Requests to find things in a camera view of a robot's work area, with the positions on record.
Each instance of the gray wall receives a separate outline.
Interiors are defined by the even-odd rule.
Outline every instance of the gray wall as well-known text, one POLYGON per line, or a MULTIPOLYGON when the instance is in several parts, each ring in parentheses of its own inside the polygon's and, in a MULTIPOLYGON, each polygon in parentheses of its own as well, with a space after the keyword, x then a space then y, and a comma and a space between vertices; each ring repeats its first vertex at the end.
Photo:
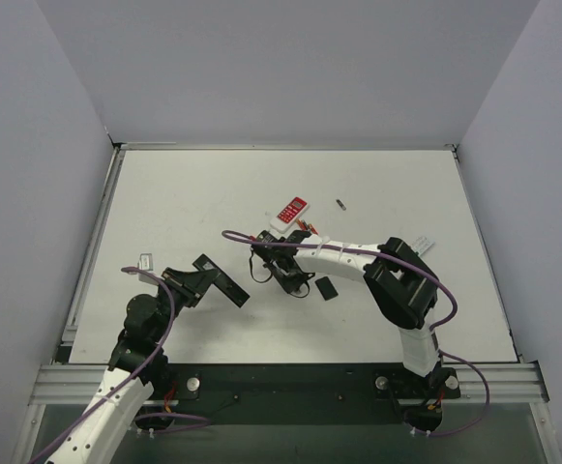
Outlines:
POLYGON ((56 341, 111 146, 31 0, 0 0, 0 462, 56 341))
POLYGON ((39 0, 114 140, 459 142, 537 0, 39 0))
POLYGON ((542 0, 532 15, 461 142, 460 166, 562 445, 562 0, 542 0))

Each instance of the red and white phone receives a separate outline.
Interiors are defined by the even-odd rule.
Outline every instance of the red and white phone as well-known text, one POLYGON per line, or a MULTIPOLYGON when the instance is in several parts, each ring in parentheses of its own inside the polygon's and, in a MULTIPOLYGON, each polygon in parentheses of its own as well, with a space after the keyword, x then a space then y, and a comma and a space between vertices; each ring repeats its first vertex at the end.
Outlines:
POLYGON ((284 234, 291 224, 309 208, 309 203, 296 196, 285 206, 276 217, 270 220, 270 225, 284 234))

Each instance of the white table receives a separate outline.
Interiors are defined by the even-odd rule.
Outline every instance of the white table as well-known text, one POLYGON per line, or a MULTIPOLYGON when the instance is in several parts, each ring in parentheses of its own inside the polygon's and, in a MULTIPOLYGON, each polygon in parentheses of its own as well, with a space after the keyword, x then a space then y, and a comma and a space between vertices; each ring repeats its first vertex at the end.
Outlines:
MULTIPOLYGON (((198 307, 185 308, 165 344, 173 363, 400 362, 398 329, 366 285, 332 278, 335 299, 325 302, 313 285, 298 300, 274 280, 253 282, 249 248, 221 237, 224 229, 256 235, 294 196, 311 203, 304 218, 333 240, 434 240, 423 259, 459 302, 458 316, 437 329, 442 349, 475 362, 517 360, 450 152, 218 150, 127 152, 71 363, 106 363, 126 303, 155 294, 119 271, 141 253, 153 254, 157 273, 194 270, 206 253, 251 294, 238 308, 213 287, 198 307)), ((436 318, 450 308, 440 293, 436 318)))

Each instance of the bolt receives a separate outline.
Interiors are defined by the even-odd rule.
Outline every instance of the bolt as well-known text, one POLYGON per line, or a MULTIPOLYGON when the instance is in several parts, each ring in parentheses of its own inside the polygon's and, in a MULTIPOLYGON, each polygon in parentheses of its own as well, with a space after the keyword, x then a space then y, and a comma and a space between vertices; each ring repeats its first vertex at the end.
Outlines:
POLYGON ((388 388, 388 379, 383 375, 380 375, 375 379, 375 387, 378 390, 386 390, 388 388))
POLYGON ((458 379, 457 379, 457 377, 455 377, 454 375, 451 375, 448 379, 446 379, 446 382, 444 382, 444 385, 446 385, 446 388, 450 389, 450 390, 458 389, 458 379))
POLYGON ((199 390, 200 385, 201 382, 196 377, 191 377, 186 381, 186 388, 189 390, 189 392, 196 392, 197 390, 199 390))

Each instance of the black eraser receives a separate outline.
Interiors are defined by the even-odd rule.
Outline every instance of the black eraser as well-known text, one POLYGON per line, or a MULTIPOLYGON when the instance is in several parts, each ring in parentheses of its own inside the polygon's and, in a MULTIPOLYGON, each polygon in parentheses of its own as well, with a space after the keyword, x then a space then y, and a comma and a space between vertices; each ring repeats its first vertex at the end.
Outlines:
POLYGON ((337 297, 339 293, 337 289, 332 284, 328 277, 322 277, 315 281, 315 285, 319 289, 319 293, 323 299, 327 302, 328 300, 332 300, 333 298, 337 297))

